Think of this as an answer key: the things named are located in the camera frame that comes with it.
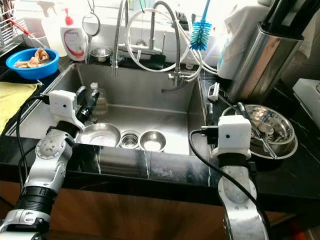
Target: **sink drain strainer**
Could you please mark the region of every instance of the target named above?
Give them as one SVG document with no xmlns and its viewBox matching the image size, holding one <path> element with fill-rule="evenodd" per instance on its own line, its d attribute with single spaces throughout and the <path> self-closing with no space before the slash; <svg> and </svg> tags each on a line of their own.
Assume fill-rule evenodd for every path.
<svg viewBox="0 0 320 240">
<path fill-rule="evenodd" d="M 136 131 L 124 131 L 121 134 L 120 147 L 124 149 L 136 149 L 139 146 L 138 139 L 139 133 Z"/>
</svg>

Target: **flexible metal hose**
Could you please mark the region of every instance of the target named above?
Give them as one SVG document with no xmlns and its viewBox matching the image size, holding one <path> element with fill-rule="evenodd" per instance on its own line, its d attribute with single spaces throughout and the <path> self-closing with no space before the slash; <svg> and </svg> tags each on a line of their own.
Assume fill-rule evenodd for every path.
<svg viewBox="0 0 320 240">
<path fill-rule="evenodd" d="M 180 54 L 181 54 L 181 45 L 180 45 L 180 32 L 179 32 L 179 27 L 178 27 L 178 19 L 176 14 L 172 11 L 171 7 L 164 1 L 157 1 L 153 5 L 153 9 L 156 9 L 157 6 L 162 5 L 164 6 L 173 22 L 173 27 L 175 31 L 175 41 L 176 41 L 176 60 L 175 60 L 175 69 L 174 71 L 179 73 L 180 72 Z M 150 31 L 150 48 L 154 48 L 154 38 L 155 38 L 155 19 L 156 19 L 156 13 L 152 12 L 151 14 L 151 31 Z"/>
<path fill-rule="evenodd" d="M 114 46 L 113 46 L 113 56 L 112 56 L 112 66 L 118 66 L 118 44 L 119 44 L 119 35 L 120 35 L 120 27 L 122 22 L 122 17 L 125 8 L 125 26 L 127 27 L 129 21 L 129 2 L 128 0 L 121 0 L 119 11 L 118 11 L 118 18 L 115 27 L 115 36 L 114 36 Z"/>
</svg>

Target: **red pump cap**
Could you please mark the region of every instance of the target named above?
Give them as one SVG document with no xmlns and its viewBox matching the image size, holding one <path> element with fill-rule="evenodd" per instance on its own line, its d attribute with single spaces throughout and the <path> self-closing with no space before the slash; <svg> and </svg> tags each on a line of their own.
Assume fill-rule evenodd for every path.
<svg viewBox="0 0 320 240">
<path fill-rule="evenodd" d="M 65 20 L 65 24 L 67 24 L 68 26 L 74 24 L 74 20 L 72 19 L 72 17 L 70 17 L 68 15 L 68 13 L 69 13 L 68 8 L 64 8 L 63 10 L 65 11 L 65 14 L 66 14 L 66 17 L 64 19 Z"/>
</svg>

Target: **metal tongs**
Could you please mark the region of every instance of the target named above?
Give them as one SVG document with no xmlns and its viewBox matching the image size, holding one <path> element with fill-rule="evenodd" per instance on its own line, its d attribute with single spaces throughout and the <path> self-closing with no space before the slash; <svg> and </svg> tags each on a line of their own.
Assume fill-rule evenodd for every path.
<svg viewBox="0 0 320 240">
<path fill-rule="evenodd" d="M 256 136 L 258 137 L 258 139 L 263 143 L 264 148 L 268 151 L 268 153 L 270 154 L 270 156 L 273 159 L 277 159 L 278 156 L 276 155 L 275 151 L 273 150 L 273 148 L 270 146 L 269 142 L 268 142 L 268 135 L 267 134 L 262 134 L 259 129 L 257 128 L 257 126 L 252 122 L 250 115 L 248 114 L 246 107 L 244 106 L 244 104 L 242 102 L 238 102 L 237 107 L 239 108 L 239 111 L 241 113 L 241 115 L 248 119 L 249 122 L 251 123 L 251 127 L 253 128 L 253 130 L 255 131 Z"/>
</svg>

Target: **wooden cabinet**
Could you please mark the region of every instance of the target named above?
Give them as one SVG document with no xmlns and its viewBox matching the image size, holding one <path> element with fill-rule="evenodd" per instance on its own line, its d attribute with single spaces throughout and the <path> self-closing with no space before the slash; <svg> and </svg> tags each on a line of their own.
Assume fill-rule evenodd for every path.
<svg viewBox="0 0 320 240">
<path fill-rule="evenodd" d="M 19 184 L 0 182 L 0 195 L 11 204 Z M 268 212 L 271 224 L 289 214 Z M 61 189 L 51 214 L 51 229 L 121 240 L 224 240 L 224 209 L 84 190 Z"/>
</svg>

